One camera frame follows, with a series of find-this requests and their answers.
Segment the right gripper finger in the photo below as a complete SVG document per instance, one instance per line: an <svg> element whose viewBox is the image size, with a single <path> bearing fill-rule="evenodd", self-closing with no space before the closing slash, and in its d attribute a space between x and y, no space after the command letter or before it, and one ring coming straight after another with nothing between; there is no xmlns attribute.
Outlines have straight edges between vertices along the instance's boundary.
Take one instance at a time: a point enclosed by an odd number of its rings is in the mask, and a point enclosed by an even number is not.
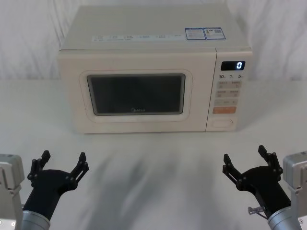
<svg viewBox="0 0 307 230"><path fill-rule="evenodd" d="M283 169L279 164L277 154L275 152L267 152L263 145L259 145L258 153L266 161L276 181L279 182L281 180L281 174L283 173Z"/></svg>
<svg viewBox="0 0 307 230"><path fill-rule="evenodd" d="M224 155L222 172L235 184L237 190L247 191L247 175L240 173L232 164L228 154Z"/></svg>

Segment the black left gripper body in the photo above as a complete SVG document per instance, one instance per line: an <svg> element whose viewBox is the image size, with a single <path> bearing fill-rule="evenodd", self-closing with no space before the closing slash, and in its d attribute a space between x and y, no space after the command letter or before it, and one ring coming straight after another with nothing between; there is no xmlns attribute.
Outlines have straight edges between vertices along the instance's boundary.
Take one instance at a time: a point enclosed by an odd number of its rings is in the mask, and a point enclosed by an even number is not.
<svg viewBox="0 0 307 230"><path fill-rule="evenodd" d="M31 170L28 179L33 189L23 210L38 213L50 220L60 197L77 188L76 177L75 173L61 170Z"/></svg>

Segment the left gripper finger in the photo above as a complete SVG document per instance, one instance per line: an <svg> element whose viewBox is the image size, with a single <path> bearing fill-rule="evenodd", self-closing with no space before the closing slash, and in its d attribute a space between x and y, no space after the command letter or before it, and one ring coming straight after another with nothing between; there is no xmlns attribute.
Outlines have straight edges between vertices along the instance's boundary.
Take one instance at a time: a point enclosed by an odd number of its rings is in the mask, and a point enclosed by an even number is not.
<svg viewBox="0 0 307 230"><path fill-rule="evenodd" d="M38 174L43 170L45 164L49 161L51 155L48 150L45 150L39 159L33 159L30 172L27 179L31 181L31 186L34 186Z"/></svg>
<svg viewBox="0 0 307 230"><path fill-rule="evenodd" d="M75 190L79 181L89 171L86 155L82 152L79 156L76 166L71 172L64 172L64 190Z"/></svg>

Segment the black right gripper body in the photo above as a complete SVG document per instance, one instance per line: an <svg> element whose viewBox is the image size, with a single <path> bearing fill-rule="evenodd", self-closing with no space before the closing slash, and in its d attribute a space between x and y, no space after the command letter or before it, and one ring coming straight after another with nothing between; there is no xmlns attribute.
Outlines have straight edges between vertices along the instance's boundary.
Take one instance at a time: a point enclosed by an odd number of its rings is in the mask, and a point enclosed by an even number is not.
<svg viewBox="0 0 307 230"><path fill-rule="evenodd" d="M244 173L236 171L236 187L239 191L252 193L258 204L264 208L267 217L276 211L289 207L291 201L279 184L283 170L260 166L247 170Z"/></svg>

